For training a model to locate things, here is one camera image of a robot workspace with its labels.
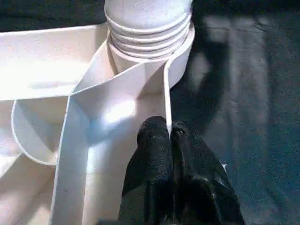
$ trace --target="plastic compartment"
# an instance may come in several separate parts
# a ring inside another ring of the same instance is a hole
[[[152,61],[124,60],[104,41],[84,75],[78,75],[77,86],[68,87],[69,97],[67,92],[48,95],[54,90],[49,84],[50,89],[25,92],[14,106],[1,101],[7,107],[0,112],[0,129],[13,140],[15,156],[0,178],[0,225],[116,219],[139,126],[162,115],[170,131],[169,80],[182,77],[194,35],[190,29],[171,58]]]
[[[0,100],[69,95],[106,36],[106,23],[1,33]]]
[[[12,129],[21,151],[44,165],[56,165],[67,97],[16,100]]]
[[[51,224],[89,225],[99,218],[117,218],[139,126],[154,115],[171,119],[165,113],[170,106],[165,105],[163,68],[164,63],[140,63],[108,82],[71,95]]]
[[[0,178],[0,224],[47,224],[54,167],[21,154]]]

